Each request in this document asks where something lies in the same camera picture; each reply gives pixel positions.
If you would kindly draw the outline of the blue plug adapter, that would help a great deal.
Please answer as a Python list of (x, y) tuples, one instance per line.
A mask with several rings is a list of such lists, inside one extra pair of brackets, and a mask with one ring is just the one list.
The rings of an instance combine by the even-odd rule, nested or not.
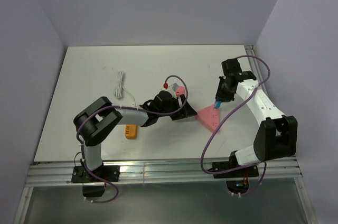
[(214, 103), (214, 109), (219, 109), (220, 106), (221, 106), (221, 104), (222, 104), (221, 101), (216, 101), (216, 102)]

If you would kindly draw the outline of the pink triangular power strip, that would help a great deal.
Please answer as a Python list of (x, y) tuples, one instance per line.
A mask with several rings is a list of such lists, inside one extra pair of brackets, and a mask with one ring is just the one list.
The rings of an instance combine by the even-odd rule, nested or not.
[(210, 105), (199, 110), (196, 119), (213, 133), (220, 124), (220, 111), (215, 109), (214, 105)]

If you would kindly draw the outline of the orange power strip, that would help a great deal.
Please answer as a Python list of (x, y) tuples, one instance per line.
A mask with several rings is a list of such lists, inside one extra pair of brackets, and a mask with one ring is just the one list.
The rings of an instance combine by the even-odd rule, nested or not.
[(125, 137), (126, 139), (136, 139), (137, 138), (137, 125), (125, 125)]

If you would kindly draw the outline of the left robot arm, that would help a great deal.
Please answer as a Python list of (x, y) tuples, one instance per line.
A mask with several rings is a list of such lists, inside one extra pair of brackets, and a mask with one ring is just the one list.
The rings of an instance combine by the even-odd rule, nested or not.
[(184, 94), (177, 97), (166, 90), (160, 91), (139, 107), (113, 105), (105, 96), (98, 98), (73, 120), (77, 140), (81, 145), (84, 176), (90, 181), (101, 179), (101, 143), (117, 125), (149, 127), (161, 117), (168, 116), (176, 121), (195, 117), (197, 114)]

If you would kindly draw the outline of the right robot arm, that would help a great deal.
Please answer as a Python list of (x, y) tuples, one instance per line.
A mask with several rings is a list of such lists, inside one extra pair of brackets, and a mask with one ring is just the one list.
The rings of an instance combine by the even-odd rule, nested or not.
[(253, 144), (231, 153), (229, 172), (241, 176), (247, 165), (293, 156), (296, 152), (298, 122), (286, 116), (267, 97), (251, 71), (243, 71), (237, 58), (221, 63), (224, 76), (220, 76), (214, 108), (234, 101), (238, 95), (254, 115), (259, 128)]

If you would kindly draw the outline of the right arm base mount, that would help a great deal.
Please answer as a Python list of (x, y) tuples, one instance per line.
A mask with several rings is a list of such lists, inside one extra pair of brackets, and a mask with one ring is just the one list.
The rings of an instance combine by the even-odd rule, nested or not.
[(231, 171), (239, 165), (235, 161), (212, 162), (212, 167), (208, 169), (213, 174), (214, 179), (226, 179), (227, 189), (232, 196), (242, 196), (249, 191), (249, 178), (259, 176), (258, 166), (245, 167), (240, 170)]

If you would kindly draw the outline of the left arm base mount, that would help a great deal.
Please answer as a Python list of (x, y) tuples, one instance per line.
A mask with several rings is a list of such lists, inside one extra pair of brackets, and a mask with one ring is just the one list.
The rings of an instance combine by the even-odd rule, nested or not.
[(83, 166), (75, 166), (71, 183), (82, 184), (82, 194), (87, 198), (99, 198), (103, 196), (108, 182), (119, 181), (119, 165), (102, 165), (91, 171), (91, 175)]

